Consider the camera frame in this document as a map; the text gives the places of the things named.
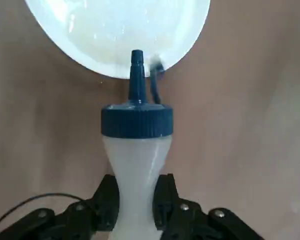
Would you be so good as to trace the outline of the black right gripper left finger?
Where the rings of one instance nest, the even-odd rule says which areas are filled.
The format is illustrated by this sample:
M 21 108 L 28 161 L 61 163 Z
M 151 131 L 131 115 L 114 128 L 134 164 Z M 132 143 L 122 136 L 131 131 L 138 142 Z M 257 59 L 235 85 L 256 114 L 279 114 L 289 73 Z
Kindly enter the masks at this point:
M 113 230 L 119 214 L 116 178 L 106 174 L 89 199 L 76 201 L 62 213 L 38 208 L 0 232 L 0 240 L 90 240 L 97 232 Z

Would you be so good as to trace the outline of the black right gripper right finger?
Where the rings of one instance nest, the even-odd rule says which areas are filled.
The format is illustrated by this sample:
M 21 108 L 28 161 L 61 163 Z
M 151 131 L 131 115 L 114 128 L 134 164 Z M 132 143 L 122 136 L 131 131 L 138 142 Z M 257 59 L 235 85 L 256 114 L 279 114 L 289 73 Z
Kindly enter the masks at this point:
M 262 240 L 234 212 L 217 207 L 204 213 L 194 201 L 179 197 L 175 178 L 161 174 L 157 180 L 152 212 L 161 240 Z

